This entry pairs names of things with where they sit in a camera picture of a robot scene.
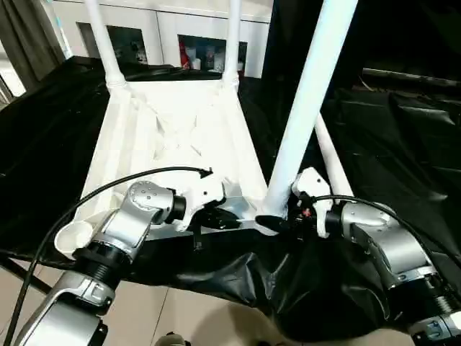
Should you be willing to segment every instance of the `cabinet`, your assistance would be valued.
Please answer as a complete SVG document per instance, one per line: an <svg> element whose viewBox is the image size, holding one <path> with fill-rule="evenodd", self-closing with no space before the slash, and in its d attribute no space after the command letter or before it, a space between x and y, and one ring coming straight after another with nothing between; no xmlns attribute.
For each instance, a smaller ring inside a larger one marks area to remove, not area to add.
<svg viewBox="0 0 461 346"><path fill-rule="evenodd" d="M185 46L193 46L199 54L202 69L205 66L206 50L212 48L215 56L214 67L218 64L218 56L223 62L225 39L227 36L227 20L215 17L191 16L177 13L158 13L161 46L164 52L164 63L180 66L179 42ZM266 52L269 25L260 22L241 21L239 61L243 63L245 76L261 77Z"/></svg>
<svg viewBox="0 0 461 346"><path fill-rule="evenodd" d="M72 53L75 56L98 58L99 53L89 24L85 4L54 1L56 16L61 22ZM154 11L101 6L101 15L108 26L109 36L117 58L124 62L164 63L157 15Z"/></svg>
<svg viewBox="0 0 461 346"><path fill-rule="evenodd" d="M229 0L99 0L117 58L181 66L180 43L201 69L222 71ZM239 61L245 76L260 78L272 0L242 0ZM83 0L55 0L72 53L99 57Z"/></svg>

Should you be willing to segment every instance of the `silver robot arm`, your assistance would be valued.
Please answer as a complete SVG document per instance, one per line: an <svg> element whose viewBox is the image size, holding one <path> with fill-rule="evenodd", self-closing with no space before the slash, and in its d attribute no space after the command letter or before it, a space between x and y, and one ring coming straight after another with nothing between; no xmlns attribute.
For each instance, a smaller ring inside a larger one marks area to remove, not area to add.
<svg viewBox="0 0 461 346"><path fill-rule="evenodd" d="M203 192L207 187L211 193ZM102 345L107 326L101 316L114 301L115 289L136 258L150 225L182 221L184 228L184 220L190 222L201 206L225 197L222 184L212 176L201 179L196 190L178 196L152 182L132 184L120 209L106 218L86 247L74 252L74 269L63 273L14 344Z"/></svg>
<svg viewBox="0 0 461 346"><path fill-rule="evenodd" d="M329 195L313 168L299 174L292 191L300 198ZM342 236L370 256L390 305L417 345L461 345L461 302L413 234L383 210L363 203L309 205L320 237Z"/></svg>

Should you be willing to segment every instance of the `white pole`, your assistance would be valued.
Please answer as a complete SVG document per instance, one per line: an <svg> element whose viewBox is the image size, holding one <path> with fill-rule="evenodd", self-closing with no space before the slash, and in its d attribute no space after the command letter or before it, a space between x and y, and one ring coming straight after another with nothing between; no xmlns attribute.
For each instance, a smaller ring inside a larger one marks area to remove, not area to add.
<svg viewBox="0 0 461 346"><path fill-rule="evenodd" d="M291 184L295 181L308 146L357 2L323 1L269 189L259 214L285 217Z"/></svg>
<svg viewBox="0 0 461 346"><path fill-rule="evenodd" d="M317 135L318 146L320 146L323 161L325 162L331 191L335 195L353 196L354 193L352 193L351 185L320 113L318 113L317 121L315 122L315 134Z"/></svg>
<svg viewBox="0 0 461 346"><path fill-rule="evenodd" d="M102 65L106 71L106 83L109 89L126 85L125 77L120 72L115 58L114 48L110 42L106 25L102 21L101 12L97 0L85 0L88 9L91 28L98 46Z"/></svg>
<svg viewBox="0 0 461 346"><path fill-rule="evenodd" d="M238 46L240 43L241 0L229 0L228 38L225 43L223 80L238 87Z"/></svg>

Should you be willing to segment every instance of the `black plastic sheet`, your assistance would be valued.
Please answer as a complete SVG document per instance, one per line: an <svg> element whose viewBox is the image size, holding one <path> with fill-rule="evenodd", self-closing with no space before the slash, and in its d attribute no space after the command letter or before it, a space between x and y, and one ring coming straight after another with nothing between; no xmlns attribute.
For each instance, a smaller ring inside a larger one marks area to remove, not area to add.
<svg viewBox="0 0 461 346"><path fill-rule="evenodd" d="M122 71L130 80L219 78L168 66ZM286 114L275 107L283 93L274 87L274 97L264 97L262 90L258 81L244 79L240 98L268 178ZM0 113L0 253L30 259L52 222L78 200L108 98L100 64L73 58ZM341 91L323 109L355 193L387 203L456 253L460 110L446 102ZM324 174L315 140L303 166ZM201 251L194 251L192 237L150 241L126 279L257 307L288 337L305 342L401 327L394 322L399 311L390 309L361 249L305 232L305 241L251 229L208 234ZM455 266L442 254L437 258L461 287ZM71 267L52 243L42 262Z"/></svg>

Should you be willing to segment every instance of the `floor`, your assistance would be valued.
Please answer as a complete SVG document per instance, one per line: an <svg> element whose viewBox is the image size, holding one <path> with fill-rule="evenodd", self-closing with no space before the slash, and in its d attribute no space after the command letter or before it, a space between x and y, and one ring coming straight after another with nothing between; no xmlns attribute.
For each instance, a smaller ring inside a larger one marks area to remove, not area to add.
<svg viewBox="0 0 461 346"><path fill-rule="evenodd" d="M18 261L23 267L26 262ZM39 266L36 275L53 285L61 271ZM9 318L21 281L0 270L0 344L3 344ZM19 321L19 328L38 307L44 295L30 289ZM193 346L255 346L265 340L272 346L301 346L282 337L259 311L219 298L166 287L122 283L108 315L104 318L109 335L104 346L154 346L161 336L176 332ZM344 342L322 342L322 346L411 346L404 334L379 330L365 337Z"/></svg>

